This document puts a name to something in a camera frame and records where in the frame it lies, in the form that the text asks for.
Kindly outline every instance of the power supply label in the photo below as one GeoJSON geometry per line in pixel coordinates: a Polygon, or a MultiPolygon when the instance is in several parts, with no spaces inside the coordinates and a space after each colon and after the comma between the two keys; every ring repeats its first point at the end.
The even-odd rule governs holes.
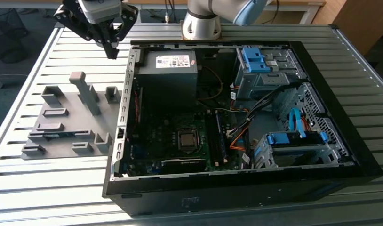
{"type": "Polygon", "coordinates": [[[188,55],[169,55],[156,57],[156,68],[168,67],[190,67],[190,61],[188,55]]]}

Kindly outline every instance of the blue cable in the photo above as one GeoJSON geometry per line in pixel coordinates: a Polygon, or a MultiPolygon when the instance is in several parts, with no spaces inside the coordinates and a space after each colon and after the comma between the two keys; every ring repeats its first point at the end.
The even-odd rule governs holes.
{"type": "Polygon", "coordinates": [[[289,112],[289,130],[294,131],[297,130],[300,137],[305,138],[305,133],[304,133],[304,127],[302,127],[302,121],[300,118],[300,111],[297,108],[292,108],[290,112],[289,112]],[[296,118],[296,129],[294,129],[294,125],[293,125],[293,116],[296,118]]]}

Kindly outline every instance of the metal frame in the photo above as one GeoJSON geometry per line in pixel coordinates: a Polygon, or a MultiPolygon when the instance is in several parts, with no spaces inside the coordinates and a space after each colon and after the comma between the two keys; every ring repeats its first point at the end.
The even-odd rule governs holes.
{"type": "MultiPolygon", "coordinates": [[[[383,167],[383,84],[361,63],[336,30],[325,25],[222,24],[225,40],[297,40],[330,86],[332,92],[383,167]]],[[[34,124],[45,84],[73,90],[66,79],[82,70],[96,90],[122,89],[129,40],[180,40],[178,25],[136,24],[120,43],[118,59],[105,59],[104,51],[64,28],[53,31],[0,130],[0,225],[106,225],[168,223],[180,225],[383,225],[383,177],[362,186],[340,190],[316,202],[292,203],[248,209],[204,211],[178,215],[130,218],[101,197],[106,157],[22,161],[21,146],[34,124]]]]}
{"type": "Polygon", "coordinates": [[[2,137],[6,134],[6,131],[7,131],[7,128],[9,128],[10,124],[11,124],[11,121],[18,116],[17,115],[17,111],[18,111],[19,105],[22,103],[23,97],[27,94],[27,91],[29,91],[33,79],[34,79],[34,77],[37,75],[37,72],[38,72],[39,68],[43,67],[43,65],[46,63],[45,59],[47,59],[47,55],[50,54],[50,49],[56,45],[56,42],[58,40],[57,37],[61,34],[61,32],[62,32],[61,29],[57,29],[57,28],[53,29],[51,34],[49,36],[49,39],[47,39],[47,41],[45,43],[45,47],[42,48],[39,56],[38,56],[38,58],[37,58],[37,60],[34,62],[34,65],[33,65],[31,70],[30,70],[30,72],[27,74],[26,80],[25,80],[25,82],[22,84],[22,87],[19,89],[19,92],[17,94],[15,100],[14,100],[14,102],[13,102],[13,104],[10,106],[9,112],[7,112],[7,114],[6,114],[5,118],[3,118],[2,124],[0,126],[0,146],[2,144],[2,137]]]}

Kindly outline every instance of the cable connector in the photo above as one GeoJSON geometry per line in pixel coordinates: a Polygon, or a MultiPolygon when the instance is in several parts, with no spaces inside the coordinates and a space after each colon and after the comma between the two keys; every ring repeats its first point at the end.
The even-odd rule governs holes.
{"type": "Polygon", "coordinates": [[[165,13],[165,23],[166,24],[169,23],[169,15],[168,15],[168,13],[165,13]]]}
{"type": "Polygon", "coordinates": [[[230,130],[226,130],[226,133],[225,133],[225,134],[226,134],[226,138],[228,138],[228,139],[230,139],[230,138],[232,138],[232,136],[229,135],[229,134],[230,134],[230,132],[232,132],[230,130]]]}

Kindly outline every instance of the motherboard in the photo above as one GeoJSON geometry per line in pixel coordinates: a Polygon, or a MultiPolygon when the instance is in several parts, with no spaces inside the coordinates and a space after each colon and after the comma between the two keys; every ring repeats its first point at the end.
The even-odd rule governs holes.
{"type": "Polygon", "coordinates": [[[146,115],[134,128],[129,175],[221,171],[237,168],[224,135],[228,113],[197,112],[146,115]]]}

